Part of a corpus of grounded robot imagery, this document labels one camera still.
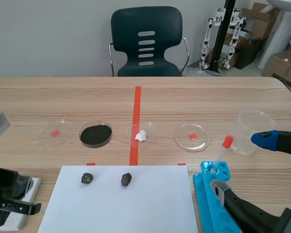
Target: red tape line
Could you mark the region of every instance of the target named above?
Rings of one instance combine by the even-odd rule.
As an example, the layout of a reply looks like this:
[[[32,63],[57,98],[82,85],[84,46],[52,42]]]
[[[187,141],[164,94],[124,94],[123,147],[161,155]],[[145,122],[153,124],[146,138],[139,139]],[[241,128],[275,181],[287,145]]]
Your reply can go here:
[[[132,129],[130,139],[130,157],[129,165],[138,165],[138,140],[135,140],[136,134],[139,133],[140,123],[140,102],[141,102],[141,86],[135,87],[134,111],[132,115]]]

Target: black chair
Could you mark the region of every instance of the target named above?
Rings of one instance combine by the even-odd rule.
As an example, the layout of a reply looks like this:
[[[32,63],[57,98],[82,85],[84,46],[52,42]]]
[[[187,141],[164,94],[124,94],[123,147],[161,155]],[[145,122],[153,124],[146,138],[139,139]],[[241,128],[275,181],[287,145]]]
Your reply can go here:
[[[170,6],[135,7],[117,10],[111,18],[113,43],[109,45],[114,76],[111,45],[127,55],[127,63],[118,76],[182,76],[189,61],[187,41],[182,37],[182,16]],[[164,59],[166,49],[184,40],[187,61],[181,71]]]

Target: small red object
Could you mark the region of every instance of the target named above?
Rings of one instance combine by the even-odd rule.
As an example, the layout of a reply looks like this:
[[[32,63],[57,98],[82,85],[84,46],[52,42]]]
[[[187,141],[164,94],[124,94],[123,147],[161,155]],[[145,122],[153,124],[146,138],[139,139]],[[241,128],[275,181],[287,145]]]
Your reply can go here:
[[[197,135],[192,133],[192,134],[189,134],[189,139],[192,141],[192,140],[197,140]]]
[[[222,146],[226,149],[230,148],[232,143],[234,141],[234,137],[232,135],[226,136],[224,142],[222,143]]]
[[[51,132],[50,135],[52,135],[52,137],[56,137],[58,135],[60,135],[59,130],[55,130],[54,132]]]

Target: black stone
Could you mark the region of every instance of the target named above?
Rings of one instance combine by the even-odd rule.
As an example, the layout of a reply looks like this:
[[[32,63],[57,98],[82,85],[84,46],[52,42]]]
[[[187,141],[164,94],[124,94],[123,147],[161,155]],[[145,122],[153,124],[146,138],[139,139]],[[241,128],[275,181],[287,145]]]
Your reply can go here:
[[[124,187],[128,186],[130,181],[131,181],[131,174],[130,173],[126,173],[122,176],[122,180],[121,180],[122,186],[124,186]]]
[[[102,147],[111,140],[112,129],[107,125],[94,125],[87,127],[81,133],[80,140],[90,147]]]
[[[81,183],[89,184],[93,180],[93,175],[90,173],[84,173],[81,178]]]

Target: black pole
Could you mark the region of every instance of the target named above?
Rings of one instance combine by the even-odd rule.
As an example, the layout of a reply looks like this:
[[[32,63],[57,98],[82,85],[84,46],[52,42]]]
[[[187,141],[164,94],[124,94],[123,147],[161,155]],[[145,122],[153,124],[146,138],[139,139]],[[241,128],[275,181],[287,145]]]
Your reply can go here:
[[[212,58],[209,66],[209,70],[218,72],[218,67],[219,67],[219,59],[221,55],[221,51],[223,48],[224,40],[225,40],[225,35],[227,33],[228,27],[229,27],[229,22],[232,17],[233,9],[235,6],[235,1],[236,0],[226,0],[224,8],[226,9],[225,15],[224,15],[224,20],[222,21],[220,27],[219,27],[219,32],[217,35],[217,39],[215,41],[215,45],[213,48],[213,53],[212,53]]]

